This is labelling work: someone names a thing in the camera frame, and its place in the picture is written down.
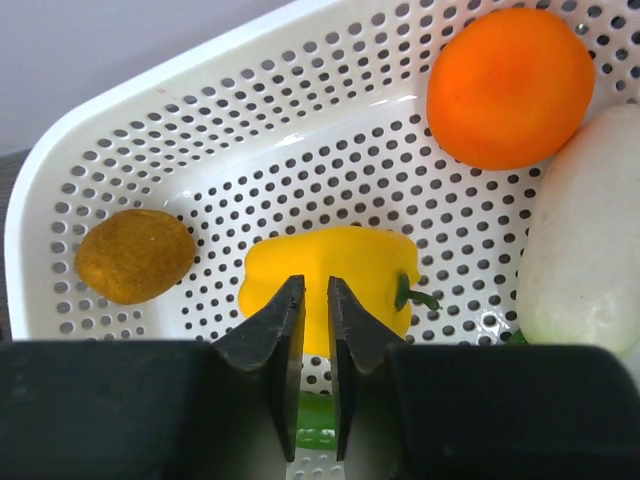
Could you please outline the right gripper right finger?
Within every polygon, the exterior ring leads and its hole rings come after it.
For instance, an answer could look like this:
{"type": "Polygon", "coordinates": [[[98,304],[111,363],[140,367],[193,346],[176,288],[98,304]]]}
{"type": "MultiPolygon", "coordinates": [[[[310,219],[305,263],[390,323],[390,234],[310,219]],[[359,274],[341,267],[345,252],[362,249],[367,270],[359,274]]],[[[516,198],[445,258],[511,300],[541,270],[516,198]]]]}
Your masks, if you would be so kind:
{"type": "Polygon", "coordinates": [[[588,346],[410,345],[328,286],[348,479],[635,479],[639,394],[588,346]]]}

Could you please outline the orange fruit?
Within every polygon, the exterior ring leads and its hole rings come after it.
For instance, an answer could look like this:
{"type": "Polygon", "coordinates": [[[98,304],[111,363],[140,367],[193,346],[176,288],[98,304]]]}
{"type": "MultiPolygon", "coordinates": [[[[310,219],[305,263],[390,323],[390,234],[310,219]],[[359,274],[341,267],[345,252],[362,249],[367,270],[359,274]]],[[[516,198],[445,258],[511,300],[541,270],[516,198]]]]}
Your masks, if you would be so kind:
{"type": "Polygon", "coordinates": [[[483,16],[438,55],[426,95],[437,144],[485,170],[512,170],[557,152],[591,102],[588,49],[559,17],[509,8],[483,16]]]}

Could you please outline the brown kiwi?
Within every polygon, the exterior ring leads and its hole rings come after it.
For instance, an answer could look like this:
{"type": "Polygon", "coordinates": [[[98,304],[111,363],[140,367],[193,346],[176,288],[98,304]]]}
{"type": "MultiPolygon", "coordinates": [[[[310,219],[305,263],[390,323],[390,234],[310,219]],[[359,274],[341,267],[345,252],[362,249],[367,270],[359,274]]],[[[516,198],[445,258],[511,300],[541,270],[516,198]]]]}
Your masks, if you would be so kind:
{"type": "Polygon", "coordinates": [[[187,227],[159,210],[130,209],[89,231],[78,248],[79,278],[107,300],[134,305],[149,301],[190,270],[196,246],[187,227]]]}

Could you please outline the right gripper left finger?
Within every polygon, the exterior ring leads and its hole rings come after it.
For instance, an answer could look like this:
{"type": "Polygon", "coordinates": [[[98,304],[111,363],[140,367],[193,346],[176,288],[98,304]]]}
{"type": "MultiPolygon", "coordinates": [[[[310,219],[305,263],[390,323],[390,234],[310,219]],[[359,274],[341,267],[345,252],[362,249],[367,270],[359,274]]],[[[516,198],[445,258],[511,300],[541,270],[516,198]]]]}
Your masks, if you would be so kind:
{"type": "Polygon", "coordinates": [[[295,456],[304,280],[215,342],[1,348],[5,479],[281,479],[295,456]]]}

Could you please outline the white radish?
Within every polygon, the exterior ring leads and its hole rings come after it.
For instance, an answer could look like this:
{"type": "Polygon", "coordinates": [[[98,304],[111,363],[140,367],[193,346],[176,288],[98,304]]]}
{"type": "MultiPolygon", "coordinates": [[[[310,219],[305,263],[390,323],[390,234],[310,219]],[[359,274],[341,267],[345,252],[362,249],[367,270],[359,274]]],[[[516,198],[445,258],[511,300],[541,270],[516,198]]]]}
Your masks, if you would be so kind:
{"type": "Polygon", "coordinates": [[[639,108],[610,107],[554,157],[518,269],[516,310],[530,344],[639,342],[639,108]]]}

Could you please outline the green chili pepper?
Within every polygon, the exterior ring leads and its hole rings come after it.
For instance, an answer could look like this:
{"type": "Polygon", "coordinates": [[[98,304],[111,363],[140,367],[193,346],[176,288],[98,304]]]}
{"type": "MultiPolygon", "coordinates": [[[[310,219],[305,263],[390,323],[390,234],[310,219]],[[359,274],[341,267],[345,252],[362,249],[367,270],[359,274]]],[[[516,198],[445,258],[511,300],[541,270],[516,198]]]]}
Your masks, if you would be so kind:
{"type": "Polygon", "coordinates": [[[336,417],[333,397],[301,391],[299,395],[296,447],[336,451],[336,417]]]}

